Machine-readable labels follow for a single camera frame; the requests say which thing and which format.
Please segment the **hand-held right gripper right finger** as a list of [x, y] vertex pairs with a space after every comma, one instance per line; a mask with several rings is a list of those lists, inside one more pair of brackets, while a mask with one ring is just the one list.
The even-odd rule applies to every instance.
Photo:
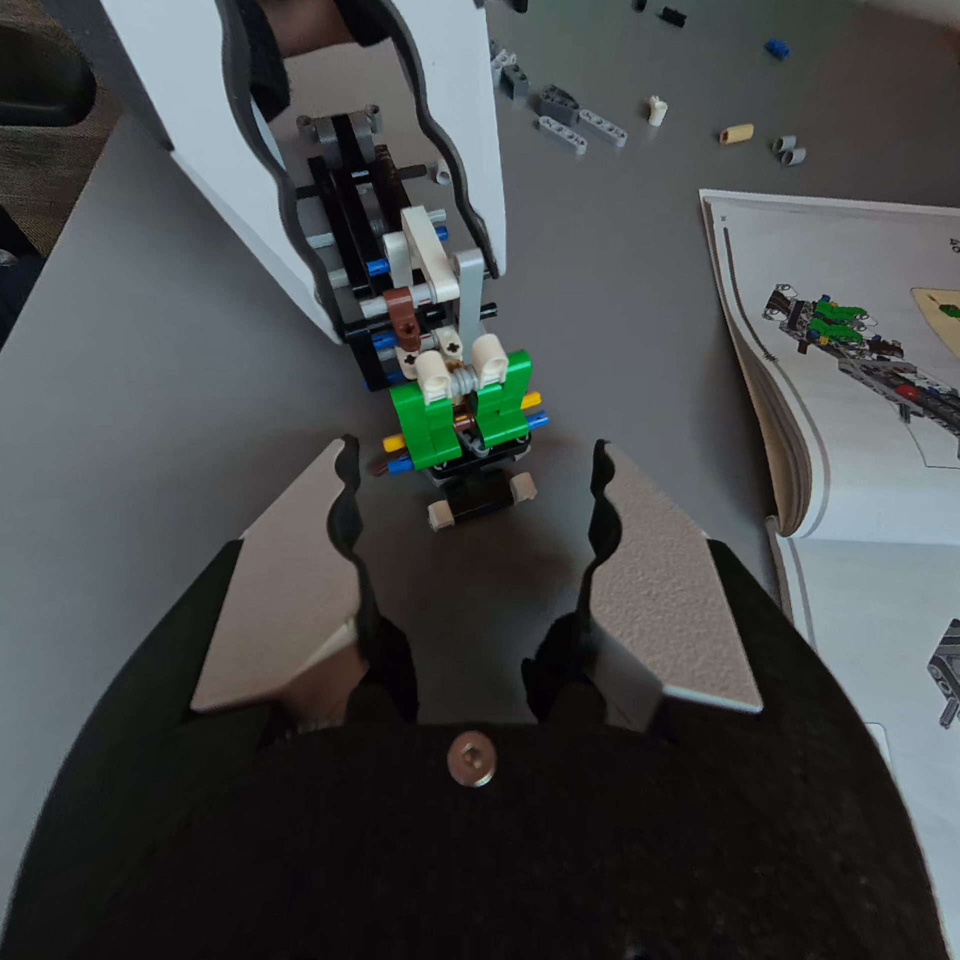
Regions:
[[591, 688], [609, 726], [642, 733], [669, 701], [744, 715], [762, 693], [704, 532], [615, 444], [592, 455], [591, 557], [573, 611], [523, 660], [545, 721]]

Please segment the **lego instruction booklet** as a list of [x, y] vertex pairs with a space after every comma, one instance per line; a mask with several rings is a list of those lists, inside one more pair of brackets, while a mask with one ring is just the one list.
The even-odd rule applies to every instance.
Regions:
[[958, 210], [700, 202], [781, 603], [885, 754], [958, 957]]

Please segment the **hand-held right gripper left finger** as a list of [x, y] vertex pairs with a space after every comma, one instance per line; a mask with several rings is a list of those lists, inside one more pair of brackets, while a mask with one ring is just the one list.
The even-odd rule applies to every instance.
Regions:
[[333, 439], [239, 540], [197, 685], [195, 714], [274, 706], [298, 732], [343, 725], [354, 691], [414, 722], [405, 634], [381, 612], [356, 545], [359, 442]]

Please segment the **black and green lego assembly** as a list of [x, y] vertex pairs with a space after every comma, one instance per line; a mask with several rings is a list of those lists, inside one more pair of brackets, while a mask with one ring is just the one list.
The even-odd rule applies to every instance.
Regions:
[[376, 476], [423, 473], [439, 491], [439, 531], [533, 500], [510, 472], [548, 424], [530, 390], [527, 351], [506, 351], [484, 323], [489, 270], [479, 248], [447, 250], [447, 213], [415, 205], [405, 182], [451, 184], [442, 159], [398, 167], [379, 138], [379, 107], [299, 115], [309, 180], [296, 188], [306, 239], [344, 310], [342, 340], [369, 392], [389, 393], [399, 432]]

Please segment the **person's dark trousers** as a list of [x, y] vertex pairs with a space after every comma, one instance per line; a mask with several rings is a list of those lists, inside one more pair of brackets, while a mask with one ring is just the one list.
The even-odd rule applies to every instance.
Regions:
[[1, 206], [1, 348], [40, 277], [46, 258]]

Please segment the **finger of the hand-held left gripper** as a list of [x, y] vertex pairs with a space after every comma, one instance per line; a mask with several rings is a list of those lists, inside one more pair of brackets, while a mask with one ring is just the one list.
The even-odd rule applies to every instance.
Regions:
[[483, 2], [385, 1], [378, 13], [413, 85], [415, 114], [445, 160], [462, 221], [496, 280], [505, 198]]
[[306, 239], [296, 186], [251, 90], [249, 38], [235, 2], [101, 5], [177, 166], [293, 304], [342, 345], [327, 267]]

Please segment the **dark fabric chair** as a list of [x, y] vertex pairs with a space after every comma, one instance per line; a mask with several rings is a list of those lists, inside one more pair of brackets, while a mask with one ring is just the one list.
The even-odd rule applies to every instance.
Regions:
[[40, 2], [2, 2], [2, 210], [49, 255], [122, 113], [67, 30]]

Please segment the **dark grey angled lego connector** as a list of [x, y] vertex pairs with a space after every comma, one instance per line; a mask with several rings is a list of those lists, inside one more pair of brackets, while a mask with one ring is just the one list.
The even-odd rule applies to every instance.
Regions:
[[573, 129], [579, 122], [581, 104], [568, 91], [550, 83], [535, 95], [534, 109], [538, 116], [550, 117]]

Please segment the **light grey lego beam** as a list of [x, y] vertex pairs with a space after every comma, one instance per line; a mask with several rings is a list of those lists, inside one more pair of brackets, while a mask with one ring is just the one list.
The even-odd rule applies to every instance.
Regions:
[[623, 127], [588, 108], [580, 108], [577, 126], [582, 136], [589, 135], [616, 149], [622, 149], [628, 141], [628, 133]]
[[545, 138], [578, 157], [582, 157], [588, 150], [589, 144], [586, 138], [571, 126], [550, 116], [538, 116], [536, 128]]

